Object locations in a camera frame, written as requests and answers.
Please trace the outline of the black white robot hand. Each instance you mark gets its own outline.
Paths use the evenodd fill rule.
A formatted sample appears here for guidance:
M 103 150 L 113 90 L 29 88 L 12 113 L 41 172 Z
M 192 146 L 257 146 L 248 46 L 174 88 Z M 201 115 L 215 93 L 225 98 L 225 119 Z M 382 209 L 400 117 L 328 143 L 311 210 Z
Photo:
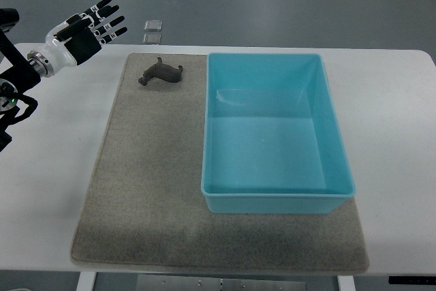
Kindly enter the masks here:
M 81 13 L 74 14 L 48 32 L 44 51 L 54 70 L 81 65 L 96 55 L 104 45 L 127 32 L 117 16 L 118 5 L 101 0 Z

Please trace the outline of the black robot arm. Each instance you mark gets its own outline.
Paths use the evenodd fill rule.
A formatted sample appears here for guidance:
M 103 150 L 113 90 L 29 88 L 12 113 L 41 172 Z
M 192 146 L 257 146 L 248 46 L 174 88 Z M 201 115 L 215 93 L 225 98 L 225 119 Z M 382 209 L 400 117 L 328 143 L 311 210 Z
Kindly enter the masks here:
M 26 60 L 5 35 L 19 19 L 14 8 L 1 9 L 1 54 L 12 64 L 1 73 L 1 149 L 12 141 L 6 129 L 28 119 L 35 112 L 38 101 L 25 92 L 40 83 L 45 72 L 42 64 L 33 59 Z

